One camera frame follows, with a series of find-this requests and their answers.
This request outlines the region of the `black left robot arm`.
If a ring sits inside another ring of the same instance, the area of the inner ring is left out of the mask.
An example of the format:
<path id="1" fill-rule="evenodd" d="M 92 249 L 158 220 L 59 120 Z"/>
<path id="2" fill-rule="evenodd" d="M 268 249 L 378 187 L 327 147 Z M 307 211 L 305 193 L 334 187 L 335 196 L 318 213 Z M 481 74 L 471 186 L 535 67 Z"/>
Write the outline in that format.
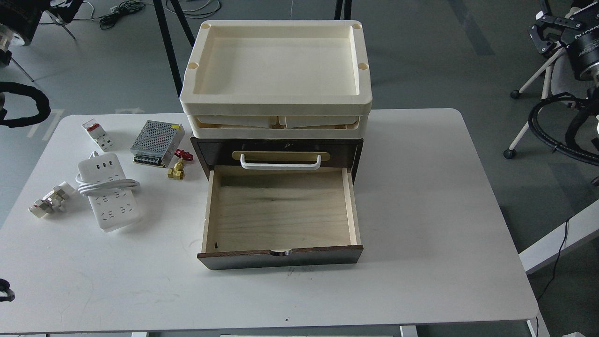
<path id="1" fill-rule="evenodd" d="M 2 0 L 0 2 L 1 67 L 17 64 L 9 47 L 32 43 L 44 13 L 52 23 L 66 28 L 75 19 L 81 0 Z M 9 128 L 26 127 L 45 121 L 51 114 L 46 94 L 35 86 L 12 81 L 1 81 L 1 125 Z M 6 95 L 27 97 L 34 102 L 37 112 L 28 117 L 8 117 Z"/>

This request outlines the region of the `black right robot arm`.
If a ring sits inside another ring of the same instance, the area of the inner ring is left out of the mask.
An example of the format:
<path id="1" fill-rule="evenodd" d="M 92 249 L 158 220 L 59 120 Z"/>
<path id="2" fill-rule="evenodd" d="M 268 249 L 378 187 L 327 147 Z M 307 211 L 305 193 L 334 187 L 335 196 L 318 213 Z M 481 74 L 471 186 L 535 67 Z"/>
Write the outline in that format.
<path id="1" fill-rule="evenodd" d="M 599 64 L 599 28 L 598 2 L 583 7 L 572 17 L 564 18 L 552 15 L 547 0 L 541 0 L 541 14 L 528 32 L 540 54 L 544 54 L 550 45 L 557 44 L 569 58 L 574 77 L 578 81 L 593 81 L 594 86 L 587 90 L 586 98 L 577 98 L 568 92 L 558 93 L 541 99 L 528 116 L 528 126 L 532 133 L 552 151 L 561 152 L 575 160 L 597 166 L 597 154 L 583 150 L 576 142 L 576 134 L 588 117 L 598 116 L 598 64 Z M 538 122 L 538 115 L 545 105 L 554 102 L 573 102 L 578 114 L 569 124 L 561 143 L 546 133 Z"/>

